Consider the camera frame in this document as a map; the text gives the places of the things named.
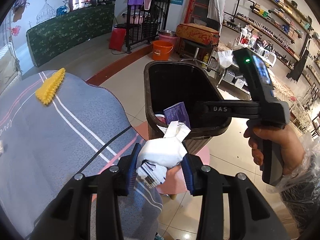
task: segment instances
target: device screen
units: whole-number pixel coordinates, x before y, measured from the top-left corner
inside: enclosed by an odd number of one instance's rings
[[[265,84],[271,84],[270,76],[263,60],[256,55],[252,55],[252,58],[258,70],[261,81]]]

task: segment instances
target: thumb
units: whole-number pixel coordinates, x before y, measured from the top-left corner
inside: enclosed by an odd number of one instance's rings
[[[263,140],[270,140],[280,145],[283,145],[288,141],[288,133],[286,129],[274,126],[259,126],[254,127],[253,132]]]

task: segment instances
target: yellow microfiber duster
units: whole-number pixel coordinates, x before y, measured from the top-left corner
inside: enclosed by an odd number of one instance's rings
[[[36,90],[36,97],[44,104],[49,104],[53,96],[56,94],[58,87],[64,79],[66,70],[64,68],[58,70],[52,77],[46,79],[43,85]]]

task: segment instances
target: green floral board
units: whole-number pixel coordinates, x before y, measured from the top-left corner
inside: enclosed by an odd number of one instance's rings
[[[27,31],[36,67],[88,39],[112,31],[114,4],[81,8],[47,20]]]

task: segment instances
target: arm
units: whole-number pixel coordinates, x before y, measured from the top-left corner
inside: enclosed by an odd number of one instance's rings
[[[320,206],[320,143],[318,140],[299,141],[293,129],[287,125],[284,129],[275,127],[257,127],[246,130],[244,137],[255,133],[262,139],[269,139],[281,145],[284,160],[283,178],[276,186],[285,206],[297,222],[301,232],[308,226]],[[253,160],[263,164],[263,154],[257,149],[257,143],[250,138]]]

